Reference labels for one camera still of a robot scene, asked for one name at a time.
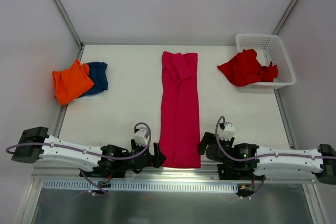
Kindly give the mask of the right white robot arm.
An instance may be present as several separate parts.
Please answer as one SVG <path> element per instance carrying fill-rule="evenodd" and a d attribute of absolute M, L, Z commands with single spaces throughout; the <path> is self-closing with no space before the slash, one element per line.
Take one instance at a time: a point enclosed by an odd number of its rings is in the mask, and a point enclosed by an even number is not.
<path fill-rule="evenodd" d="M 335 149 L 320 144 L 310 150 L 276 150 L 256 144 L 234 144 L 234 138 L 220 140 L 205 132 L 197 146 L 200 155 L 217 162 L 221 180 L 264 178 L 312 179 L 335 184 Z"/>

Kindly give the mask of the magenta t shirt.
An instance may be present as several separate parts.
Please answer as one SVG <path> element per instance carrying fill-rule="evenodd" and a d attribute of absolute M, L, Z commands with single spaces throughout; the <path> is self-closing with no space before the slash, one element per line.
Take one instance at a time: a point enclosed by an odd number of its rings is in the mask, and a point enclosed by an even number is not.
<path fill-rule="evenodd" d="M 165 51 L 162 55 L 160 149 L 164 167 L 200 168 L 201 140 L 197 89 L 198 54 Z"/>

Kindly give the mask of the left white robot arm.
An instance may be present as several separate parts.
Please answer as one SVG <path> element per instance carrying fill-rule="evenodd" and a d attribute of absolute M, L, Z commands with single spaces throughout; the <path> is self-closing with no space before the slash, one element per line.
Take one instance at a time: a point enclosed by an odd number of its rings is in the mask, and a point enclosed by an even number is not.
<path fill-rule="evenodd" d="M 60 162 L 78 168 L 88 177 L 123 178 L 127 171 L 136 174 L 146 167 L 159 168 L 166 160 L 158 143 L 151 143 L 148 125 L 134 126 L 131 148 L 116 145 L 87 146 L 63 141 L 48 134 L 46 127 L 24 130 L 18 144 L 6 149 L 15 162 Z"/>

